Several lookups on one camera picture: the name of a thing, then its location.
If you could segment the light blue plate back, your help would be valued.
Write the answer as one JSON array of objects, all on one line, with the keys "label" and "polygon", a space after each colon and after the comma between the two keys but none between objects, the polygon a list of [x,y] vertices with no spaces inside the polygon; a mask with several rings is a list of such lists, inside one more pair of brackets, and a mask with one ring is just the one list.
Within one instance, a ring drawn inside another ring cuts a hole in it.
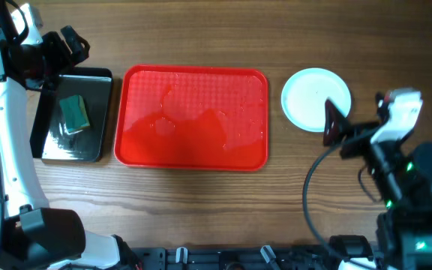
[{"label": "light blue plate back", "polygon": [[319,67],[293,74],[280,96],[287,119],[303,131],[320,133],[325,129],[325,102],[330,100],[348,116],[352,97],[347,84],[334,72]]}]

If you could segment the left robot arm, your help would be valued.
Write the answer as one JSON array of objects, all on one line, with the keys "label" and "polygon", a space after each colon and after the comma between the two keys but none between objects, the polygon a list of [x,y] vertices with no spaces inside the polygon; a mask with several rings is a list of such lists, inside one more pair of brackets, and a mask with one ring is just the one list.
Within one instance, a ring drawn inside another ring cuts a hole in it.
[{"label": "left robot arm", "polygon": [[137,269],[118,236],[87,232],[75,211],[51,208],[26,130],[27,83],[41,83],[87,59],[89,44],[70,26],[40,43],[0,39],[0,269]]}]

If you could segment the red plastic tray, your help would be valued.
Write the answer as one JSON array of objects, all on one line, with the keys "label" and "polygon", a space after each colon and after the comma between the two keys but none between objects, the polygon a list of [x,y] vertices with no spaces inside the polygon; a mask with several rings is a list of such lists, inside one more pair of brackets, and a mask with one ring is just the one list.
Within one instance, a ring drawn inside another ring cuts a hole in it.
[{"label": "red plastic tray", "polygon": [[122,81],[127,167],[253,172],[269,158],[269,81],[253,68],[138,64]]}]

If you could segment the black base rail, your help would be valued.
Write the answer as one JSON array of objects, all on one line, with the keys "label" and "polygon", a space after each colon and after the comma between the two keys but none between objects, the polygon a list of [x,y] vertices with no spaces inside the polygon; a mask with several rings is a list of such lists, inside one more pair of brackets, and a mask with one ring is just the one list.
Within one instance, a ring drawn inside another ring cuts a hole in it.
[{"label": "black base rail", "polygon": [[294,247],[165,249],[134,248],[141,269],[154,270],[224,270],[224,269],[342,269],[341,261],[316,245]]}]

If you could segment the green yellow sponge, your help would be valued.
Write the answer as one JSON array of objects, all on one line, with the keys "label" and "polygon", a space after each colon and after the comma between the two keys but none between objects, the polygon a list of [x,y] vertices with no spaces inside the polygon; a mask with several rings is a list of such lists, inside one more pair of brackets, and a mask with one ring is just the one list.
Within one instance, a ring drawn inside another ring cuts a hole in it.
[{"label": "green yellow sponge", "polygon": [[91,126],[82,96],[72,95],[63,98],[59,101],[59,106],[66,130],[69,134],[75,134]]}]

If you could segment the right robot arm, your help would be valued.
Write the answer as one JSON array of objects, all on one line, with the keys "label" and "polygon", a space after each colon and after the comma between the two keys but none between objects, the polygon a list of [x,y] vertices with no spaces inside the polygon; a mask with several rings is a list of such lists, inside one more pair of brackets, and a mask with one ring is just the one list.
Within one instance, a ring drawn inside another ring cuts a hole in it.
[{"label": "right robot arm", "polygon": [[377,218],[376,238],[387,269],[432,269],[432,142],[404,154],[422,101],[382,101],[376,121],[351,124],[330,101],[325,102],[323,143],[343,143],[342,158],[363,157],[385,203]]}]

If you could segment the black rectangular tray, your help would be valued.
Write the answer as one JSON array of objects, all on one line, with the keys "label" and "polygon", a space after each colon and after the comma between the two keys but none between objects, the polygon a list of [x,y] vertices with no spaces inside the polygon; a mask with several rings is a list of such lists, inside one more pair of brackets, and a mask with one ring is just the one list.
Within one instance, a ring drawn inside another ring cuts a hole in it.
[{"label": "black rectangular tray", "polygon": [[[96,162],[101,159],[113,74],[107,68],[76,67],[45,85],[40,93],[30,135],[33,158],[46,161]],[[85,127],[71,128],[63,103],[79,101]]]}]

